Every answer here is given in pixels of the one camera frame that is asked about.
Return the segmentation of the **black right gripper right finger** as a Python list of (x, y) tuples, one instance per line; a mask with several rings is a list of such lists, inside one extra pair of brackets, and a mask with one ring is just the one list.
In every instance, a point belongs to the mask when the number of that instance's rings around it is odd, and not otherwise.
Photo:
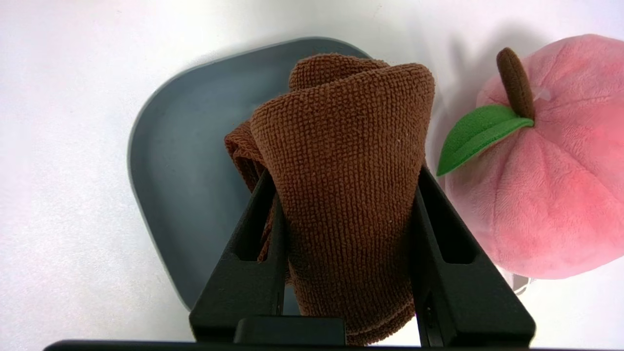
[(536, 324), (427, 167), (409, 225), (409, 273), (424, 348), (528, 348)]

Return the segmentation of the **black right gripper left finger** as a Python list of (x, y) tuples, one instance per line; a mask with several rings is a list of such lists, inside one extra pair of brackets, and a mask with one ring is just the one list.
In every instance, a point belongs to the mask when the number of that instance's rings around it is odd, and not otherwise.
[(283, 313), (287, 224), (268, 171), (189, 315), (197, 342), (233, 342), (240, 320)]

